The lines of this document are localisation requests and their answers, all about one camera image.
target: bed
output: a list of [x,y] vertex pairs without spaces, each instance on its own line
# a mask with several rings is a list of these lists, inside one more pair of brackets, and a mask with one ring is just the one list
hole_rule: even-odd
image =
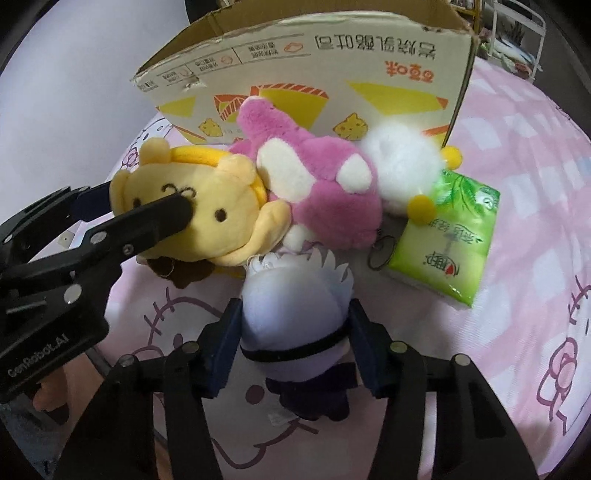
[[[150,137],[186,143],[156,116],[111,175],[136,166],[138,149]],[[350,264],[355,296],[370,319],[383,323],[392,338],[423,355],[463,352],[475,361],[544,476],[591,415],[591,142],[534,86],[476,59],[449,144],[464,153],[461,173],[501,192],[474,307],[455,310],[428,291],[371,271],[366,251],[338,257]],[[73,246],[97,222],[81,226]],[[166,355],[197,338],[240,289],[240,280],[213,275],[178,290],[129,260],[111,292],[111,331],[98,350],[110,364],[125,353]],[[204,403],[224,478],[365,478],[386,404],[363,387],[351,391],[350,403],[351,416],[341,423],[295,419],[239,352],[228,386]],[[429,478],[433,462],[434,405],[429,397],[420,478]],[[160,401],[154,417],[165,439]]]

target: bear eye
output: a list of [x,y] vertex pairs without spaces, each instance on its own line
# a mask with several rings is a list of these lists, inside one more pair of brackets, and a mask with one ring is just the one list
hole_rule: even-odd
[[223,208],[216,210],[215,216],[216,220],[220,223],[222,223],[228,217],[226,211]]
[[161,190],[163,192],[166,192],[166,190],[168,190],[168,189],[173,189],[175,193],[178,192],[178,188],[177,188],[177,186],[174,183],[167,183],[165,185],[162,185]]
[[195,192],[195,189],[193,187],[185,187],[181,189],[181,195],[185,193],[188,193],[192,199],[194,199],[197,196],[197,192]]

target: torn cardboard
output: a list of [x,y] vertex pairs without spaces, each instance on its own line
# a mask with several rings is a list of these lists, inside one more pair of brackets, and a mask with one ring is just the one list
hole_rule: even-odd
[[316,135],[393,117],[444,144],[478,39],[445,0],[242,0],[193,23],[133,82],[192,143],[242,138],[249,95]]

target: pink plush toy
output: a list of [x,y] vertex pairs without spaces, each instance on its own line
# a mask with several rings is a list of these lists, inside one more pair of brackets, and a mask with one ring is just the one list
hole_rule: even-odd
[[291,205],[284,246],[299,252],[307,242],[330,249],[375,242],[382,221],[376,171],[351,142],[315,137],[258,96],[242,104],[238,124],[248,139],[230,151],[256,161],[265,187]]

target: yellow headband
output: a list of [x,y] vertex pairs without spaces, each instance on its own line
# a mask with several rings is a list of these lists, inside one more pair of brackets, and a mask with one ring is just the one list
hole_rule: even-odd
[[[188,145],[186,147],[174,147],[170,150],[171,161],[178,163],[197,163],[201,165],[208,165],[210,167],[217,167],[220,158],[230,155],[225,150],[212,147],[202,147],[201,145]],[[267,202],[267,190],[263,185],[260,176],[257,174],[255,181],[251,183],[250,187],[256,195],[259,208]]]

